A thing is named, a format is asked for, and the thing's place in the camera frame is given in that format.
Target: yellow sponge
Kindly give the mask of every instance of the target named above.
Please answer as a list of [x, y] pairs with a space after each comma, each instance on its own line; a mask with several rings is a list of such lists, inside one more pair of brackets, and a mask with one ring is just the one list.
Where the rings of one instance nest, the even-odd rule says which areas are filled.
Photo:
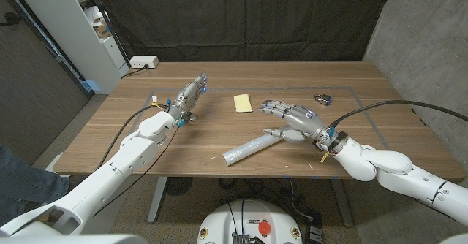
[[238, 113], [253, 112], [252, 106], [250, 105], [249, 95], [241, 94], [234, 96], [235, 111]]

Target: black curtain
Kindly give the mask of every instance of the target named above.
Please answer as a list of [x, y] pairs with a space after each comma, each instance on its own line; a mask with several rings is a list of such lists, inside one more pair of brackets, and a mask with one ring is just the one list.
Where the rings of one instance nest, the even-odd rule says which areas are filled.
[[129, 57], [360, 61], [383, 0], [101, 0]]

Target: wooden table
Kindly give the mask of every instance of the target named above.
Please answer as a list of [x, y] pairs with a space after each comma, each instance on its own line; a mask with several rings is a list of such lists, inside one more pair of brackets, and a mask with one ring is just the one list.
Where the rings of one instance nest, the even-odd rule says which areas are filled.
[[[150, 104], [176, 94], [201, 72], [207, 72], [208, 90], [192, 110], [198, 120], [177, 131], [169, 148], [148, 172], [160, 177], [350, 178], [333, 158], [323, 164], [323, 152], [310, 142], [281, 141], [228, 167], [224, 152], [277, 128], [285, 121], [254, 111], [237, 113], [233, 96], [249, 94], [253, 108], [266, 99], [312, 108], [326, 123], [359, 107], [387, 99], [401, 99], [379, 70], [362, 62], [210, 62], [160, 63], [156, 69], [124, 78], [96, 111], [56, 163], [59, 173], [90, 174], [125, 120]], [[330, 106], [316, 102], [314, 94], [333, 97]], [[110, 152], [158, 111], [147, 110], [130, 122]], [[337, 126], [361, 144], [397, 150], [419, 167], [452, 181], [465, 177], [462, 166], [444, 148], [411, 107], [392, 104], [347, 118]]]

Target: person's leg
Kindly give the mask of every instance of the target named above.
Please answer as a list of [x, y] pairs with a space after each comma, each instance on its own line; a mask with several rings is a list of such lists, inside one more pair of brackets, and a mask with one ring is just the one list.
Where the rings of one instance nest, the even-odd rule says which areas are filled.
[[0, 197], [0, 226], [23, 214], [24, 202]]
[[69, 188], [69, 178], [30, 167], [0, 143], [0, 198], [54, 202]]

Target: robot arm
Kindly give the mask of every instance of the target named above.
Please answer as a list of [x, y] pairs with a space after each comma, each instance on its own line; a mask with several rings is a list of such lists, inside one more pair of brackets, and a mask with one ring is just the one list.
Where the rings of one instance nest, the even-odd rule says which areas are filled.
[[[172, 131], [195, 106], [205, 90], [206, 73], [189, 83], [178, 95], [172, 111], [159, 112], [142, 121], [139, 129], [125, 137], [118, 152], [96, 172], [61, 199], [25, 213], [0, 228], [0, 235], [78, 235], [86, 222], [102, 208], [117, 188], [134, 171], [156, 158], [158, 147], [165, 143], [165, 130]], [[39, 217], [55, 213], [60, 218], [51, 225], [39, 222]]]
[[377, 177], [386, 189], [419, 199], [468, 226], [468, 189], [415, 166], [402, 153], [375, 150], [360, 145], [343, 131], [337, 134], [302, 105], [269, 100], [258, 110], [283, 118], [292, 127], [289, 131], [265, 129], [266, 134], [289, 142], [311, 138], [318, 149], [330, 153], [354, 179], [370, 181]]

